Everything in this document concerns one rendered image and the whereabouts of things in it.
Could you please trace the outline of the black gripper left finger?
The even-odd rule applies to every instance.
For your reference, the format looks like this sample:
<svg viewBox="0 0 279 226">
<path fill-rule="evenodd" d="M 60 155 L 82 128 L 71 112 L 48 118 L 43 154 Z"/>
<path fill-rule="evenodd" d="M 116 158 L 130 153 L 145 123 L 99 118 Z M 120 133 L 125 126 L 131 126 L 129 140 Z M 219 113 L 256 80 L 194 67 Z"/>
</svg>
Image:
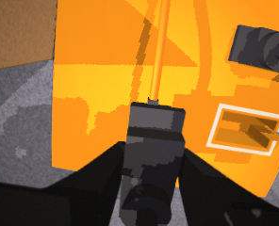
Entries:
<svg viewBox="0 0 279 226">
<path fill-rule="evenodd" d="M 51 186 L 0 182 L 0 226 L 108 226 L 123 176 L 125 141 Z"/>
</svg>

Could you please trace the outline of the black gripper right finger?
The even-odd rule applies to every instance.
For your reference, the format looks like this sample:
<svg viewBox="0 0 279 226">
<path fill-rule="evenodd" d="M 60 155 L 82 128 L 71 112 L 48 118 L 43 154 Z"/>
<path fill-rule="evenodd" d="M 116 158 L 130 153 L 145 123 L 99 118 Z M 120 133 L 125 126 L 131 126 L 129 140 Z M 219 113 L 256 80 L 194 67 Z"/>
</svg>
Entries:
<svg viewBox="0 0 279 226">
<path fill-rule="evenodd" d="M 188 226 L 279 226 L 279 208 L 184 148 L 178 185 Z"/>
</svg>

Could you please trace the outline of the black micro servo with orange cable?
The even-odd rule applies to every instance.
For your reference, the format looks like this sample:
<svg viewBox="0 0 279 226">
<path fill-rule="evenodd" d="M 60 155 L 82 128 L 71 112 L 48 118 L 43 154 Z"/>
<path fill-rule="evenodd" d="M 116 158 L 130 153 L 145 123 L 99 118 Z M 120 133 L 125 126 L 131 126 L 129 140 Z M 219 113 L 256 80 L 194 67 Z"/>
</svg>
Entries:
<svg viewBox="0 0 279 226">
<path fill-rule="evenodd" d="M 168 226 L 186 140 L 185 108 L 158 104 L 171 0 L 161 0 L 156 54 L 147 103 L 130 104 L 119 218 L 125 226 Z"/>
</svg>

